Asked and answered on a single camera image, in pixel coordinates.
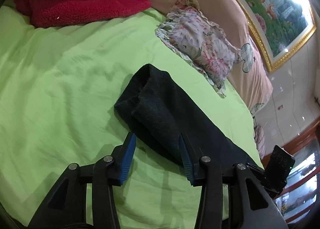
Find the gold framed landscape painting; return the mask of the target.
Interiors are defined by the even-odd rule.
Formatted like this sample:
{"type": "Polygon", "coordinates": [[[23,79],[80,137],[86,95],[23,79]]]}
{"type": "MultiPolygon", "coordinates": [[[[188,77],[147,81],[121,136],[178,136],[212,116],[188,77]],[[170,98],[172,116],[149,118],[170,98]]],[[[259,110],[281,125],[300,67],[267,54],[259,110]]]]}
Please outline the gold framed landscape painting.
{"type": "Polygon", "coordinates": [[[309,0],[236,1],[270,73],[298,52],[316,30],[309,0]]]}

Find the green bed sheet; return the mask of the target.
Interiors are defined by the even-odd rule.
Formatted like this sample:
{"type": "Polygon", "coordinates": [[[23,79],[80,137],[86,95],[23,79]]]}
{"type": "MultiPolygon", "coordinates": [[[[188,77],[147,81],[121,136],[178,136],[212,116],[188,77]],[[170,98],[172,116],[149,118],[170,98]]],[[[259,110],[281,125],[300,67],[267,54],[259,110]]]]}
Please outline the green bed sheet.
{"type": "Polygon", "coordinates": [[[210,120],[256,162],[253,119],[226,83],[207,80],[155,35],[164,17],[147,9],[128,18],[35,28],[1,8],[1,203],[27,225],[70,163],[95,163],[123,143],[128,128],[114,104],[145,64],[167,71],[210,120]]]}

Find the red folded blanket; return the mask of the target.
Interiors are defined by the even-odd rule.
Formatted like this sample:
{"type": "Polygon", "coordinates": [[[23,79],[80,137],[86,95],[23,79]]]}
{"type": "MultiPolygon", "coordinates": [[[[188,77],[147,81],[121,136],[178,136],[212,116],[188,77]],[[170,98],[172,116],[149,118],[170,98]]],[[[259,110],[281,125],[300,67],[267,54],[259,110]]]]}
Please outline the red folded blanket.
{"type": "Polygon", "coordinates": [[[14,3],[37,28],[125,18],[151,7],[149,0],[14,0],[14,3]]]}

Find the wooden glass door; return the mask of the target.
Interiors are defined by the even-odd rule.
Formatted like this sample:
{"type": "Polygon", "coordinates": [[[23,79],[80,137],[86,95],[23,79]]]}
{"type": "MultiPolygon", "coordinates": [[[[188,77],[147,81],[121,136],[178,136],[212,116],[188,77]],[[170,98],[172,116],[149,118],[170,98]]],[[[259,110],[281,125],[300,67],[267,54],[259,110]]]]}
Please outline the wooden glass door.
{"type": "Polygon", "coordinates": [[[306,137],[293,156],[296,162],[287,185],[274,199],[287,224],[305,218],[319,199],[319,127],[306,137]]]}

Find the floral ruffled pillow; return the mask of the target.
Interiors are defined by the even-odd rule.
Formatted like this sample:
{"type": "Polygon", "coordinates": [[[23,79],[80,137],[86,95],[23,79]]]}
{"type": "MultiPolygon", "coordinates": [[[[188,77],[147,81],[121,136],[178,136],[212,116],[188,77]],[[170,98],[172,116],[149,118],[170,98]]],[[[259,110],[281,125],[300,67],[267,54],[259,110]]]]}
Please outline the floral ruffled pillow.
{"type": "Polygon", "coordinates": [[[197,0],[177,0],[155,34],[175,54],[200,72],[217,94],[226,96],[225,81],[242,61],[240,49],[200,11],[197,0]]]}

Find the black pants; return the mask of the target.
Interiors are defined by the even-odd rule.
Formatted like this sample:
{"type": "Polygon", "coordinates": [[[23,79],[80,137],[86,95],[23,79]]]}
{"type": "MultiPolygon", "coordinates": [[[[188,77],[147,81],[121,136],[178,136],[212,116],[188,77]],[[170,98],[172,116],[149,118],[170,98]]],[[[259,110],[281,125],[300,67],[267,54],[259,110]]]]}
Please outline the black pants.
{"type": "Polygon", "coordinates": [[[168,72],[151,64],[133,75],[114,109],[143,143],[176,165],[183,165],[178,144],[182,133],[196,153],[209,156],[222,170],[235,163],[256,164],[214,125],[168,72]]]}

